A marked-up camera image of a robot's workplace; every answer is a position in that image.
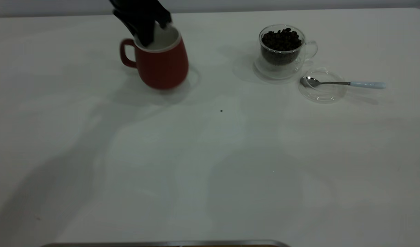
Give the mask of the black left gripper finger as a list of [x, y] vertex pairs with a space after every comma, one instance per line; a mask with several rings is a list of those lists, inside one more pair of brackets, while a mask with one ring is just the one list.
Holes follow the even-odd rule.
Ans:
[[167, 10], [156, 10], [155, 20], [159, 23], [162, 29], [166, 29], [167, 26], [172, 22], [172, 17], [170, 12]]
[[113, 14], [126, 26], [133, 37], [137, 38], [144, 47], [154, 41], [155, 20], [138, 12], [114, 10]]

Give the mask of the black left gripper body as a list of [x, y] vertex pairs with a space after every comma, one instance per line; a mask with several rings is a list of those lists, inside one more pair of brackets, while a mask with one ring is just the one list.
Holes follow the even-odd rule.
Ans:
[[158, 0], [110, 0], [114, 9], [128, 15], [164, 16], [170, 12]]

